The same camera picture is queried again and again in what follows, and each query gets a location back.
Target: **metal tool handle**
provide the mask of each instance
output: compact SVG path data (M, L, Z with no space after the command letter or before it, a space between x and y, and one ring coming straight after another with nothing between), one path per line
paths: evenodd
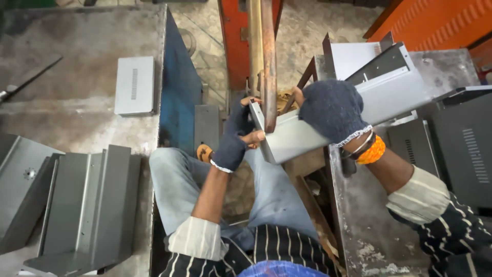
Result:
M265 116L264 131L273 133L277 124L277 55L272 0L261 0L261 31L263 42L262 111Z

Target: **finger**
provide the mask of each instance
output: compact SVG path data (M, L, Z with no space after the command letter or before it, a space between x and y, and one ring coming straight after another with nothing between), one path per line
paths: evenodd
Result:
M294 95L294 101L297 103L297 105L299 107L302 106L305 100L303 91L298 87L293 87L292 94Z
M239 136L239 137L247 145L247 144L257 143L257 142L264 140L265 139L265 132L260 130L260 131L251 132L244 137L242 137L242 136Z
M256 98L253 96L248 96L246 98L241 99L241 105L247 106L249 104L249 102L251 102L251 99L253 99L253 102L261 104L261 100L259 98Z

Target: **rolled-up sleeve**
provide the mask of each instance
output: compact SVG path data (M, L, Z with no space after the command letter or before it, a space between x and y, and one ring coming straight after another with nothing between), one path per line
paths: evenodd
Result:
M449 205L449 191L436 176L414 166L408 183L388 196L386 207L416 224L439 218Z
M168 250L194 258L219 261L229 250L216 223L190 216L169 237Z

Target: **striped shirt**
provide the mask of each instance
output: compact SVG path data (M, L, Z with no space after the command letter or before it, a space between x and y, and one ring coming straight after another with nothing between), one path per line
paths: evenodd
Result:
M419 235L422 251L431 260L429 276L491 275L491 234L434 175L416 167L409 182L388 196L387 207L396 220ZM319 276L309 271L339 276L323 247L307 235L275 225L258 226L254 235L254 251L248 255L234 241L220 237L218 224L190 217L166 238L172 256L160 276L263 276L265 261L277 261L269 263L274 271L298 272L285 271L282 276Z

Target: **hand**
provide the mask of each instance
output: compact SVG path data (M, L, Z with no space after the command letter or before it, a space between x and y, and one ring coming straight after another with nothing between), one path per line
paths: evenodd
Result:
M234 105L229 119L225 122L218 150L211 160L214 166L224 172L232 173L239 167L248 144L265 139L263 131L253 132L254 123L248 120L250 101L261 102L258 98L246 97Z
M338 147L372 129L361 118L364 109L362 97L349 82L335 79L317 81L302 90L302 97L295 98L299 104L298 98L302 102L299 119L306 121Z

